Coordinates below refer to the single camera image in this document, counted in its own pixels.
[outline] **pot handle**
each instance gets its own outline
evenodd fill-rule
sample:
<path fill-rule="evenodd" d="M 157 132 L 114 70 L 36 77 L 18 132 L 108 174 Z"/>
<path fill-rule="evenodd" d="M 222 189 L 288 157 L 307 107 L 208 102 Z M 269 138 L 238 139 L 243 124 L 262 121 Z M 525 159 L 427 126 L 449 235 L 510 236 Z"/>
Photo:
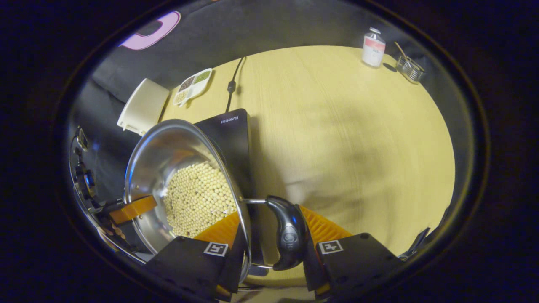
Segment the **pot handle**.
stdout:
<path fill-rule="evenodd" d="M 273 270 L 282 271 L 296 267 L 303 261 L 307 244 L 307 224 L 298 205 L 268 196 L 266 204 L 277 217 L 277 249 L 281 258 Z"/>

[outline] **bottle label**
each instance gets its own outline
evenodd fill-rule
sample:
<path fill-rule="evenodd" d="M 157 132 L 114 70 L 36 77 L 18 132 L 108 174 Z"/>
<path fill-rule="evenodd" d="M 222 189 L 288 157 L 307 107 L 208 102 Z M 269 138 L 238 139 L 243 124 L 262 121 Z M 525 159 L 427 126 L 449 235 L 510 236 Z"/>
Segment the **bottle label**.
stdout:
<path fill-rule="evenodd" d="M 384 56 L 385 44 L 370 37 L 365 37 L 363 43 L 363 61 L 374 67 L 380 66 Z"/>

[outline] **wooden table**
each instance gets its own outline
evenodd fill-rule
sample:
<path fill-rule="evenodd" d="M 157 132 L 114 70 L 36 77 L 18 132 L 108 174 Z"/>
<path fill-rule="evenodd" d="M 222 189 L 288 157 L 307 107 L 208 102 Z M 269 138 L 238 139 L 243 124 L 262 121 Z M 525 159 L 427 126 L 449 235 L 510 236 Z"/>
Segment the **wooden table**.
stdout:
<path fill-rule="evenodd" d="M 252 117 L 259 197 L 302 204 L 352 234 L 372 234 L 398 255 L 426 227 L 434 229 L 448 207 L 453 149 L 425 88 L 363 64 L 361 54 L 353 47 L 303 46 L 248 56 L 231 110 L 244 108 Z M 207 91 L 187 106 L 167 102 L 162 120 L 195 123 L 224 113 L 238 61 L 215 67 Z M 385 55 L 383 63 L 395 60 Z M 277 223 L 267 210 L 258 219 L 267 224 L 266 261 L 275 262 L 277 252 L 268 247 L 275 246 Z M 302 265 L 248 281 L 305 285 Z"/>

